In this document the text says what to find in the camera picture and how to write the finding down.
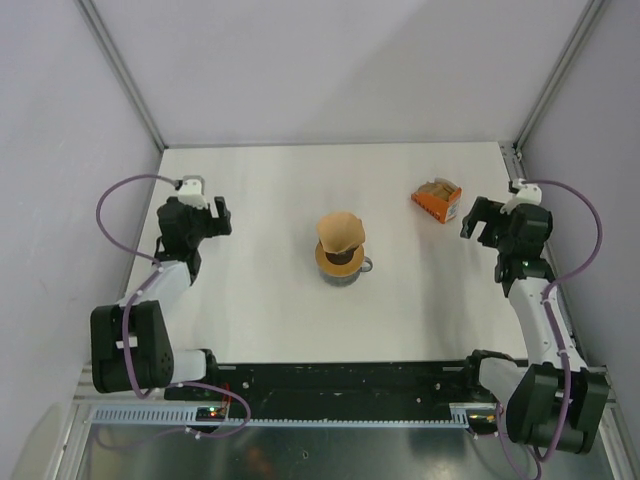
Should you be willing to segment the grey glass coffee server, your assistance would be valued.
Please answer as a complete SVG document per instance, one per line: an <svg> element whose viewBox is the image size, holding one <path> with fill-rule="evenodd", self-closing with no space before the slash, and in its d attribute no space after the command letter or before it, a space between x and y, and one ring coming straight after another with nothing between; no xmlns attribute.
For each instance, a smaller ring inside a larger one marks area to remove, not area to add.
<svg viewBox="0 0 640 480"><path fill-rule="evenodd" d="M355 283L359 277L364 274L370 272L374 267L373 261L365 256L361 266L353 273L345 276L336 276L330 275L323 270L319 271L320 277L324 280L325 283L334 287L347 287Z"/></svg>

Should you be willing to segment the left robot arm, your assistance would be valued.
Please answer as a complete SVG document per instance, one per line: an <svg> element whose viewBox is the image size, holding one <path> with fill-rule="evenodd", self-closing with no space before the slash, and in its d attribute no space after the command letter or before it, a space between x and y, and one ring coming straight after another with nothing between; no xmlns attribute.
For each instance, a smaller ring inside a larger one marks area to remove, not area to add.
<svg viewBox="0 0 640 480"><path fill-rule="evenodd" d="M222 196L203 209L172 196L157 217L160 236L149 277L118 303L91 313L93 384L100 393L132 391L134 374L141 391L186 382L191 393L207 400L221 387L215 357L209 349L174 349L165 316L196 281L201 242L231 233L231 213Z"/></svg>

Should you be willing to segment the brown paper coffee filter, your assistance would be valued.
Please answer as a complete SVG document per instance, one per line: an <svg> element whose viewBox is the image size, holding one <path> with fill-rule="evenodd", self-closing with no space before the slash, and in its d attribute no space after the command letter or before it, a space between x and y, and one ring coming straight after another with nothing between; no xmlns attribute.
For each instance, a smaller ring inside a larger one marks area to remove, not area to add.
<svg viewBox="0 0 640 480"><path fill-rule="evenodd" d="M330 254L346 252L366 241L362 220L347 211L325 215L317 222L316 231L323 250Z"/></svg>

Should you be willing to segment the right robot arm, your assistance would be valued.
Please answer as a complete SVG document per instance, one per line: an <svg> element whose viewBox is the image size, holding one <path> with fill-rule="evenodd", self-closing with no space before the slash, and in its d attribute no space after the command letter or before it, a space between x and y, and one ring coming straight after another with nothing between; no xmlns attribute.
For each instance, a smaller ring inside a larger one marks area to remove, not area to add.
<svg viewBox="0 0 640 480"><path fill-rule="evenodd" d="M497 251L495 281L516 313L528 366L502 353L476 350L461 376L473 401L491 394L503 403L511 441L574 454L590 452L609 396L604 376L589 370L563 320L554 273L542 252L552 214L534 203L513 208L479 196L462 220L461 237L484 228L479 243Z"/></svg>

